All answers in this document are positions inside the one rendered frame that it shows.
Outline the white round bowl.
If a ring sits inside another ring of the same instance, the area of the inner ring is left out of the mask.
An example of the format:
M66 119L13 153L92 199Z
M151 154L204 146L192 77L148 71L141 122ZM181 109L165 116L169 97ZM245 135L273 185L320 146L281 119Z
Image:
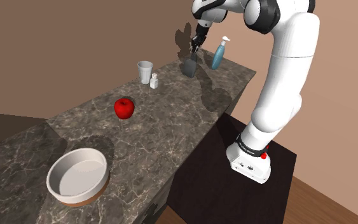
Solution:
M79 148L60 157L48 171L48 191L61 203L79 207L95 201L107 188L109 167L103 153Z

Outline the red apple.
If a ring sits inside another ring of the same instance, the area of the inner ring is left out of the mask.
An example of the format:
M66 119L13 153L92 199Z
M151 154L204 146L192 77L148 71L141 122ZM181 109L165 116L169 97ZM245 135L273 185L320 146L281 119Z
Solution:
M114 104L114 112L119 119L128 119L134 113L135 105L127 98L118 99Z

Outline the white cup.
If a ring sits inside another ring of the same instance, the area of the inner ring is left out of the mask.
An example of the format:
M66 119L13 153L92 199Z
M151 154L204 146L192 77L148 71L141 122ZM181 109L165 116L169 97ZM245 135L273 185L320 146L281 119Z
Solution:
M140 82L142 84L149 84L153 70L153 63L143 60L138 62L137 67L139 71Z

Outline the blue pump bottle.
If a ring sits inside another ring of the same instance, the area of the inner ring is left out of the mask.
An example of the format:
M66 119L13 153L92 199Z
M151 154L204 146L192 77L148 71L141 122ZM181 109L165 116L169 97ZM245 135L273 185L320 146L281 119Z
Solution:
M227 41L230 41L230 39L227 36L223 36L222 41L214 54L214 58L211 64L211 69L216 70L219 67L224 56L225 44Z

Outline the grey spatula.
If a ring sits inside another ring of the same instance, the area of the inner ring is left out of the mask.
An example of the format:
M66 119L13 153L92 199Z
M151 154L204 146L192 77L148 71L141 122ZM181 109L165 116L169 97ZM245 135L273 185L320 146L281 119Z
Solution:
M196 73L197 56L196 52L193 52L187 60L184 61L183 74L189 78L193 78Z

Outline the dark robot stand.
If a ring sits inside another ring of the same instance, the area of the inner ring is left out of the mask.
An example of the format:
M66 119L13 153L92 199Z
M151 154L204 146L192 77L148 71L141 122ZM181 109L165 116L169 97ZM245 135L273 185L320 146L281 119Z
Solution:
M296 154L271 142L272 171L259 184L230 167L226 148L245 124L223 113L176 171L167 204L187 224L282 224Z

